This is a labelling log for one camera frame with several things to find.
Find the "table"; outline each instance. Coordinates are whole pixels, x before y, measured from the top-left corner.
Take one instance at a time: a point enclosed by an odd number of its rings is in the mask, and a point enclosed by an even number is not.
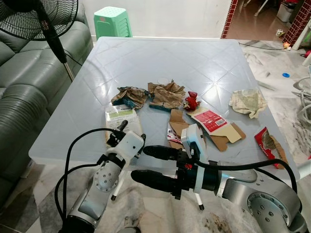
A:
[[[207,138],[210,160],[248,164],[266,160],[255,143],[254,135],[265,126],[284,148],[296,179],[299,173],[273,116],[267,107],[258,119],[236,113],[228,106],[234,90],[258,89],[257,82],[236,40],[158,39],[101,37],[72,85],[29,151],[38,164],[64,164],[70,143],[80,134],[105,125],[105,108],[119,91],[117,87],[136,86],[147,89],[148,82],[168,83],[174,79],[186,91],[198,92],[201,105],[235,122],[246,139],[228,144],[219,152]],[[146,145],[168,146],[166,139],[170,114],[152,109],[148,103],[137,111]],[[194,121],[184,116],[186,122]],[[94,163],[105,153],[103,132],[81,139],[73,148],[70,161]],[[132,169],[152,169],[174,174],[175,161],[162,161],[142,154],[134,158]],[[285,181],[285,170],[264,168]]]

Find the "floor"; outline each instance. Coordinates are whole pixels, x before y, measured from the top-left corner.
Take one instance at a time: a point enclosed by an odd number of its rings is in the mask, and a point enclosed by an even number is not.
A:
[[[276,31],[282,29],[287,32],[288,27],[276,17],[278,9],[273,7],[273,1],[269,1],[257,17],[254,13],[263,1],[252,0],[243,7],[244,2],[238,1],[227,39],[280,41]]]
[[[281,48],[277,41],[240,41],[262,48]],[[292,91],[293,84],[308,76],[301,66],[299,51],[264,50],[241,45],[255,78],[273,87],[260,87],[269,108],[286,138],[297,164],[310,155],[311,134],[296,118],[300,100]],[[290,78],[284,78],[287,72]],[[54,187],[62,175],[61,166],[35,165],[27,179],[22,179],[0,215],[1,233],[55,233],[61,227],[54,203]],[[68,206],[72,206],[93,171],[81,169],[69,176]],[[298,182],[298,194],[303,204],[302,215],[311,228],[311,176]],[[251,215],[232,203],[201,194],[206,209],[198,210],[191,192],[183,192],[181,200],[168,193],[151,190],[128,177],[115,202],[109,202],[98,233],[116,233],[127,226],[139,226],[143,233],[260,233]]]

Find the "gray leather sofa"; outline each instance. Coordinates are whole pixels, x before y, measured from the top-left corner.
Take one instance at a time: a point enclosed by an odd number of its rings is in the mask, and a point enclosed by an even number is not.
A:
[[[84,62],[93,43],[82,5],[60,40],[67,53]],[[68,63],[76,74],[80,66],[69,57]],[[70,83],[47,42],[0,31],[0,208],[30,160],[31,145]]]

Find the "plastic stool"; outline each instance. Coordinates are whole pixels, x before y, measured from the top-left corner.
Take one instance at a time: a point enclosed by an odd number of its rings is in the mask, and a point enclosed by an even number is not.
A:
[[[94,13],[96,38],[101,36],[133,37],[125,9],[108,6]]]

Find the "fan pole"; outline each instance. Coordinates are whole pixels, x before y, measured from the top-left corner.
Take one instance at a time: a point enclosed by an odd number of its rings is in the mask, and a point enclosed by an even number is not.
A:
[[[67,74],[69,75],[69,78],[70,78],[71,82],[73,82],[74,74],[73,74],[73,72],[71,71],[71,69],[70,69],[70,67],[69,67],[69,65],[68,65],[67,62],[64,63],[64,67],[66,68]]]

